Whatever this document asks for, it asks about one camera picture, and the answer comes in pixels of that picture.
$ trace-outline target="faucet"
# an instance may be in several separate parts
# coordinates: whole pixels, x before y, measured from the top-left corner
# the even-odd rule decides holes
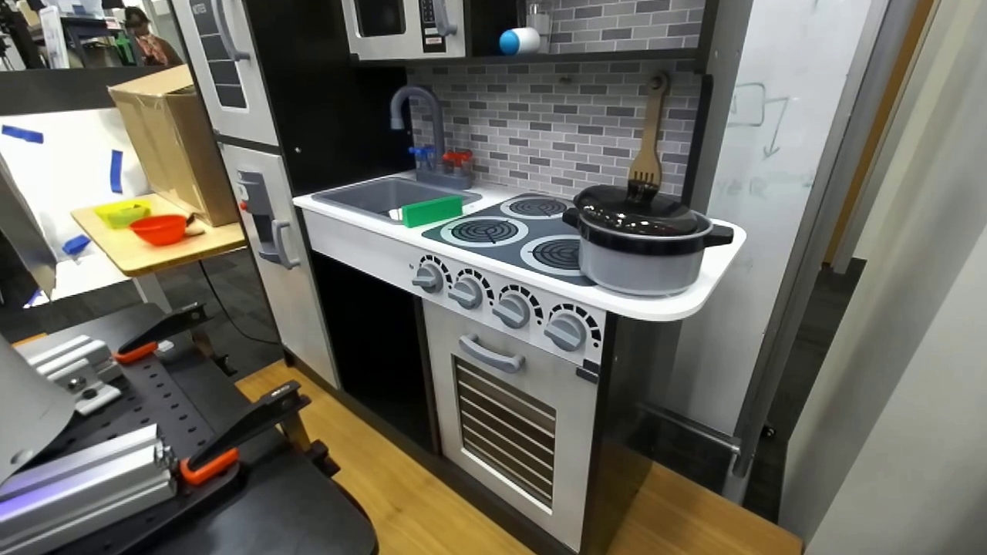
[[[466,167],[458,168],[447,168],[443,167],[443,124],[442,124],[442,106],[437,98],[426,90],[426,87],[401,87],[394,97],[393,97],[393,128],[405,128],[405,101],[416,98],[428,115],[432,115],[432,149],[435,149],[435,157],[432,161],[421,161],[416,157],[416,178],[420,181],[432,181],[432,184],[449,184],[449,188],[469,188],[471,184],[471,174]]]

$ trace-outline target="stove burner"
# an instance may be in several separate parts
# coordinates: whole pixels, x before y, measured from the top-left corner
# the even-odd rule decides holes
[[[555,276],[579,276],[579,235],[550,235],[524,243],[524,264]]]
[[[560,219],[563,203],[555,198],[515,198],[501,208],[511,219]]]
[[[466,249],[496,249],[524,239],[528,224],[501,216],[479,216],[443,224],[442,238]]]

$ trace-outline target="cable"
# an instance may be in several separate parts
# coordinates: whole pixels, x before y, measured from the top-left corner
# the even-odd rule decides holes
[[[251,333],[229,313],[229,308],[226,308],[226,302],[222,302],[222,296],[218,296],[218,289],[216,289],[216,285],[213,285],[213,276],[209,276],[207,263],[198,263],[198,267],[202,272],[202,276],[207,276],[207,285],[209,285],[209,293],[213,293],[222,319],[226,319],[243,339],[263,342],[263,346],[282,346],[282,342],[274,342],[274,339],[251,337]]]

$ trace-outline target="control knob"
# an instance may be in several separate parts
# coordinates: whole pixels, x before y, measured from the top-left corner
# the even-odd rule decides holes
[[[479,308],[483,302],[483,287],[475,276],[458,276],[449,289],[449,299],[464,308]]]
[[[442,293],[442,267],[435,264],[420,264],[420,272],[411,279],[414,287],[421,287],[426,293]]]
[[[531,308],[528,308],[528,299],[520,293],[507,293],[493,304],[493,313],[511,331],[520,331],[531,322]]]
[[[560,351],[579,351],[586,346],[586,326],[578,313],[555,313],[546,324],[546,337],[560,347]]]

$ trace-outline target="gray tile wall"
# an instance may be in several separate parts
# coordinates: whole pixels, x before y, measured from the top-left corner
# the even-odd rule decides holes
[[[469,61],[411,73],[443,101],[449,146],[479,161],[479,184],[573,198],[623,184],[637,154],[652,76],[659,61]],[[700,76],[672,73],[663,121],[663,192],[684,184]],[[428,126],[414,115],[416,146]]]
[[[555,52],[693,50],[705,0],[546,0]]]

